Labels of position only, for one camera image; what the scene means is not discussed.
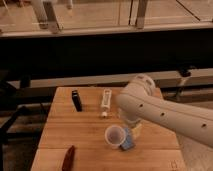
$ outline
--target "wooden table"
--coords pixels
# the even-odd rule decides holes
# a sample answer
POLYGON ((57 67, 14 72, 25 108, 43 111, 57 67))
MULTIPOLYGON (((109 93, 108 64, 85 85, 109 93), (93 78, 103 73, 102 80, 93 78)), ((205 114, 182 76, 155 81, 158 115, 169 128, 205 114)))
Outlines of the wooden table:
MULTIPOLYGON (((142 121, 136 146, 128 151, 111 149, 104 131, 111 124, 123 125, 117 116, 116 95, 112 89, 108 119, 100 118, 104 88, 59 87, 45 124, 32 171, 61 171, 67 149, 74 145, 73 171, 182 171, 185 164, 174 132, 148 121, 142 121), (83 112, 76 112, 71 91, 77 89, 83 112)), ((161 92, 156 89, 157 97, 161 92)))

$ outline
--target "white cup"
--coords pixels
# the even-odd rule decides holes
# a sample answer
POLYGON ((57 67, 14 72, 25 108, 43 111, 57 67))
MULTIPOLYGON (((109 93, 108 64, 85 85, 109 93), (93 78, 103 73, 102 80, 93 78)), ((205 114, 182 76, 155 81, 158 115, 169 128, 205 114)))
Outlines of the white cup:
POLYGON ((105 140, 113 149, 123 144, 125 139, 126 133, 124 129, 118 125, 111 125, 105 131, 105 140))

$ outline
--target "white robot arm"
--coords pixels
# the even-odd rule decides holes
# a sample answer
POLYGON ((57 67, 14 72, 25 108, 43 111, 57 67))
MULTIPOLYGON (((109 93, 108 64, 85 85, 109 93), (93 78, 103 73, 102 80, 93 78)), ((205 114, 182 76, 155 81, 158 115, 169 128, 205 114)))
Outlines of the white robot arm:
POLYGON ((142 118, 213 148, 213 110, 153 97, 154 89, 150 77, 137 75, 117 96, 122 118, 132 123, 142 118))

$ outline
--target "red object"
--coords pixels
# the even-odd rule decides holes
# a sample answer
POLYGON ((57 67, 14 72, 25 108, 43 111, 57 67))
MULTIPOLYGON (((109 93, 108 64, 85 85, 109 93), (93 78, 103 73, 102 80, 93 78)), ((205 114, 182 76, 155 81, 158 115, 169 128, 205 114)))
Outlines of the red object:
POLYGON ((64 162, 62 165, 62 171, 71 171, 73 166, 73 160, 75 155, 75 147, 71 146, 64 157, 64 162))

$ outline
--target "white marker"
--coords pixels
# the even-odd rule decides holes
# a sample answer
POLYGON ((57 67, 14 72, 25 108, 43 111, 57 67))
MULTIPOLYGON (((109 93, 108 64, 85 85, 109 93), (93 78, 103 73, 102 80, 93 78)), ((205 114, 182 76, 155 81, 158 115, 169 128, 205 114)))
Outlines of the white marker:
POLYGON ((107 112, 110 109, 111 96, 112 96, 112 90, 104 89, 103 98, 102 98, 102 102, 101 102, 101 109, 102 109, 101 116, 102 117, 107 117, 107 112))

